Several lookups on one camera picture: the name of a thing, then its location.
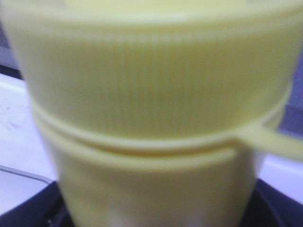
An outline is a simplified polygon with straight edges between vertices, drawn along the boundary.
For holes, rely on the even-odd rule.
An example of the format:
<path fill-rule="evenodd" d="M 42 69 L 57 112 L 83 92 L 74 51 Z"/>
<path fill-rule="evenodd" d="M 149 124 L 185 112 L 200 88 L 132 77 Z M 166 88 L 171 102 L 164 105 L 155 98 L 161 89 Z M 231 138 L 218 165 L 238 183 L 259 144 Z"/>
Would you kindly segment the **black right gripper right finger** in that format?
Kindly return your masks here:
<path fill-rule="evenodd" d="M 302 225 L 303 205 L 258 179 L 241 220 L 241 226 L 301 227 Z"/>

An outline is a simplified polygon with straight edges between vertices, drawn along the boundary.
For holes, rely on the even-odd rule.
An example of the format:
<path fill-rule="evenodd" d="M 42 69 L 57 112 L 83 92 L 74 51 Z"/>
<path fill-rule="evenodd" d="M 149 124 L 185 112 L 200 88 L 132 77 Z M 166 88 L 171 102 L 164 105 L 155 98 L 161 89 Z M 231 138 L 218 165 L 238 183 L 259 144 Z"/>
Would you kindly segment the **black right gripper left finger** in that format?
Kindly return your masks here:
<path fill-rule="evenodd" d="M 72 227 L 73 222 L 59 191 L 52 182 L 35 196 L 0 216 L 2 227 Z"/>

